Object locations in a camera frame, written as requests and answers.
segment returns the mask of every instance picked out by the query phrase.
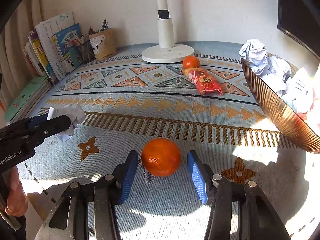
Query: metal screw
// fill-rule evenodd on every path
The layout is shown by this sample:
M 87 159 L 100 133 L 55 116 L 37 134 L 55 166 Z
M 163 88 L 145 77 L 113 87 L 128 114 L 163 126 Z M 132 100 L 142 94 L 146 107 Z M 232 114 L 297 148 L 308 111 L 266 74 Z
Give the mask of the metal screw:
M 222 176 L 221 176 L 220 174 L 214 174 L 214 175 L 212 176 L 212 178 L 213 178 L 214 180 L 220 180 L 220 179 L 222 179 Z
M 77 183 L 77 182 L 72 182 L 71 184 L 70 184 L 70 187 L 71 188 L 77 188 L 79 186 L 79 183 Z
M 105 180 L 110 181 L 114 179 L 114 176 L 112 174 L 108 174 L 104 177 Z
M 248 185 L 249 185 L 250 187 L 256 187 L 256 186 L 257 186 L 257 183 L 256 183 L 255 181 L 253 181 L 253 180 L 250 180 L 250 181 L 248 182 Z

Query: orange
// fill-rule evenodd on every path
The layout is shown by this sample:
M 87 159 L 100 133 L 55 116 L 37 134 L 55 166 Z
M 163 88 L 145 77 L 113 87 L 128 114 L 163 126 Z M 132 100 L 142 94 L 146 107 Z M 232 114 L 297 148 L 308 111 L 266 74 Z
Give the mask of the orange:
M 195 56 L 188 56 L 184 58 L 182 65 L 184 69 L 200 67 L 200 60 Z
M 180 150 L 174 142 L 157 138 L 144 146 L 141 160 L 143 166 L 152 175 L 169 176 L 174 174 L 180 166 Z

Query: red snack package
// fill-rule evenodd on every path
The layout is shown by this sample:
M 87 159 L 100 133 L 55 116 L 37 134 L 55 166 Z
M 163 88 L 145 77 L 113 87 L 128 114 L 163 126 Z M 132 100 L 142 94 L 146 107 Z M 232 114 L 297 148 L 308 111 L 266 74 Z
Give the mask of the red snack package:
M 222 87 L 205 69 L 203 68 L 188 68 L 184 69 L 184 74 L 190 81 L 196 85 L 200 94 L 211 92 L 219 92 L 222 95 Z

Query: beige curtain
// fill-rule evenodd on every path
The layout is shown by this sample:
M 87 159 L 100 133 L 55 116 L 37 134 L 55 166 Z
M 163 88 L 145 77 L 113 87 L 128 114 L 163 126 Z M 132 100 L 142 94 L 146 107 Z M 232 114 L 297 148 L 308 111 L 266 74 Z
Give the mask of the beige curtain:
M 6 110 L 20 91 L 37 76 L 26 61 L 23 48 L 29 32 L 42 21 L 39 0 L 23 0 L 0 34 L 0 72 L 3 75 L 0 101 Z M 0 124 L 4 112 L 0 112 Z

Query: ribbed plate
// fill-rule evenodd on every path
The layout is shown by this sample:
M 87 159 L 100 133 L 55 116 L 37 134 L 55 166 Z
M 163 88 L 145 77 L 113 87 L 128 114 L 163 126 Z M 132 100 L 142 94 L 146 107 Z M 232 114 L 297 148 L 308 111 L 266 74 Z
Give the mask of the ribbed plate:
M 247 60 L 241 59 L 241 64 L 251 93 L 271 122 L 299 148 L 320 153 L 320 137 L 250 69 Z

